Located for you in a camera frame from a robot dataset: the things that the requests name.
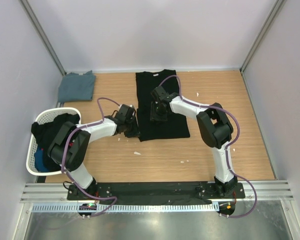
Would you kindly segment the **black t-shirt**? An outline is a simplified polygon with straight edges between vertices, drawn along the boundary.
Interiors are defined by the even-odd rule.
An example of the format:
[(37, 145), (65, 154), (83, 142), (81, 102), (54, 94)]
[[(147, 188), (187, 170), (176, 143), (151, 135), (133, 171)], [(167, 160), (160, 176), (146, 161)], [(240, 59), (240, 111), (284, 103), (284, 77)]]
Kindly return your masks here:
[(151, 92), (159, 86), (167, 77), (170, 79), (163, 83), (163, 88), (168, 94), (179, 92), (178, 81), (175, 77), (175, 70), (164, 69), (159, 72), (137, 72), (136, 95), (138, 100), (137, 122), (140, 131), (139, 140), (141, 142), (163, 139), (189, 138), (190, 131), (187, 119), (184, 115), (169, 112), (166, 121), (156, 121), (154, 117), (163, 117), (161, 104), (156, 101)]

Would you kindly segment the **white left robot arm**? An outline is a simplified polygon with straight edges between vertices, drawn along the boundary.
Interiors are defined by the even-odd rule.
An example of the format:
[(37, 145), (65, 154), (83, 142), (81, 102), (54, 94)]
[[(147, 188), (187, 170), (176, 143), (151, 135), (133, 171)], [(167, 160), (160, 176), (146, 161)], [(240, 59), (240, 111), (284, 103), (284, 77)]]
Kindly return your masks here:
[(127, 138), (139, 136), (133, 105), (122, 104), (114, 116), (105, 116), (100, 121), (88, 124), (65, 122), (51, 142), (47, 155), (79, 186), (79, 195), (91, 200), (96, 194), (96, 180), (84, 165), (88, 146), (96, 140), (122, 133)]

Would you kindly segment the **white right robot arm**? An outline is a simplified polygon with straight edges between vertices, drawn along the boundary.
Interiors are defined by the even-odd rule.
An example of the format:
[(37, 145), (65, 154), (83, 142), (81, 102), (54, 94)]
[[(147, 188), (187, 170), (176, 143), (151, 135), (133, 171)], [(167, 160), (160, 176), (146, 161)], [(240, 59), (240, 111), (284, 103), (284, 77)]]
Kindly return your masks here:
[(222, 106), (217, 102), (212, 105), (201, 104), (177, 92), (169, 94), (161, 85), (151, 92), (151, 96), (151, 121), (166, 122), (171, 114), (197, 121), (201, 139), (212, 151), (215, 192), (221, 198), (231, 195), (238, 182), (229, 153), (234, 129)]

